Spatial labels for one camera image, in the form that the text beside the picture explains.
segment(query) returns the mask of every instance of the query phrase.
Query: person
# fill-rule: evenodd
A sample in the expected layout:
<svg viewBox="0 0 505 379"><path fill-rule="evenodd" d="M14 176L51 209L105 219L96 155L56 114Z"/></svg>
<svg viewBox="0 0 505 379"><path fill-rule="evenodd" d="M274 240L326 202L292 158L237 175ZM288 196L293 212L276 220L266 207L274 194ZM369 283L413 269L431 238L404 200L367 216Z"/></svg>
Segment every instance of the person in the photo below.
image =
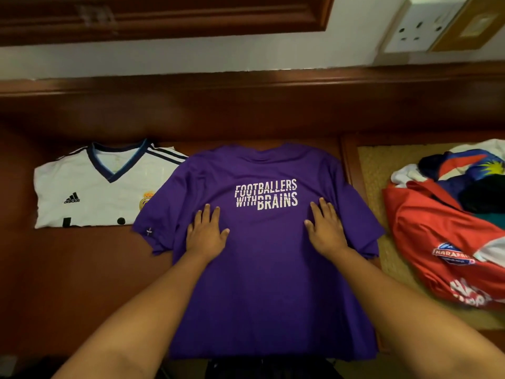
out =
<svg viewBox="0 0 505 379"><path fill-rule="evenodd" d="M416 377L505 377L502 351L350 248L333 205L323 198L319 204L320 208L311 203L314 223L305 221L312 245L348 281L377 331ZM216 208L212 216L210 211L210 205L205 205L189 225L181 259L108 318L54 379L155 377L200 275L226 244L229 229L219 231L220 210Z"/></svg>

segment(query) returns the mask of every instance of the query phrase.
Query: tan mat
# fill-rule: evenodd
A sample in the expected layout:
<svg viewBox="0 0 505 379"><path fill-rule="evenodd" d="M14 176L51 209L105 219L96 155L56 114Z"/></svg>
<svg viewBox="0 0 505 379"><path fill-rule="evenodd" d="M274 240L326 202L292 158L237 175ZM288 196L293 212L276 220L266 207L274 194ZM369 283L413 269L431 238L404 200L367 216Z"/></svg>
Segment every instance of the tan mat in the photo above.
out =
<svg viewBox="0 0 505 379"><path fill-rule="evenodd" d="M396 250L387 223L382 189L386 187L393 171L407 164L417 163L425 156L445 152L456 145L458 144L362 146L358 148L370 208L387 231L387 234L379 240L382 269L396 280L432 298L433 296L422 286L417 277L414 276L413 270ZM458 304L445 301L439 301L439 303L478 330L505 328L505 311L490 312L474 308L463 308Z"/></svg>

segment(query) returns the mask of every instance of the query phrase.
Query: v-neck collar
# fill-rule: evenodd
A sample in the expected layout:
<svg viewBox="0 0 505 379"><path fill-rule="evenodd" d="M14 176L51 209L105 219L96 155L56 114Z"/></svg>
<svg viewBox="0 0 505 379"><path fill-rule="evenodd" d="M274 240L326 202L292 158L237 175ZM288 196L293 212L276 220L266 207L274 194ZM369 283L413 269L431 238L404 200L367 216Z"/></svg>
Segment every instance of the v-neck collar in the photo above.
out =
<svg viewBox="0 0 505 379"><path fill-rule="evenodd" d="M90 146L87 147L86 152L88 153L89 160L93 164L94 168L97 169L97 171L102 174L109 183L112 183L121 178L123 174L130 170L138 162L138 160L142 158L142 156L145 154L145 151L149 148L149 145L150 142L147 139L135 145L129 145L125 147L107 147L103 146L100 143L93 142ZM97 151L119 153L127 152L128 150L133 149L138 150L116 173L113 173L108 168L106 168L97 157Z"/></svg>

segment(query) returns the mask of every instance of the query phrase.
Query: person's left arm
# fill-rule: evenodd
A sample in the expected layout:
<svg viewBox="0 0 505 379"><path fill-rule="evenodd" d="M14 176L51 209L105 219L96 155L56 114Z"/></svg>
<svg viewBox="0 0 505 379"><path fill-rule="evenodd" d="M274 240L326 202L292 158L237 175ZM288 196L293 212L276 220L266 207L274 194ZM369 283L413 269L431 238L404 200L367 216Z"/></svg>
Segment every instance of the person's left arm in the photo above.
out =
<svg viewBox="0 0 505 379"><path fill-rule="evenodd" d="M196 282L224 249L219 208L210 205L189 225L186 253L152 285L108 318L53 376L54 379L155 377Z"/></svg>

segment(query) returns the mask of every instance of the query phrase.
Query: person's left hand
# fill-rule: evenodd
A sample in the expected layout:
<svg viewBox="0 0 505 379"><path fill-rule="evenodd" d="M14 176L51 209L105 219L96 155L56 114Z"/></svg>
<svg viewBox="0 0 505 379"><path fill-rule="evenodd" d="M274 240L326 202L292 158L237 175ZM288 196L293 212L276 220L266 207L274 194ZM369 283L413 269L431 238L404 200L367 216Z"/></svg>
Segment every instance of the person's left hand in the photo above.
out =
<svg viewBox="0 0 505 379"><path fill-rule="evenodd" d="M204 258L206 263L217 257L226 245L230 229L219 232L219 212L217 207L212 213L211 205L206 204L204 211L198 210L194 223L188 226L186 236L186 253L192 253Z"/></svg>

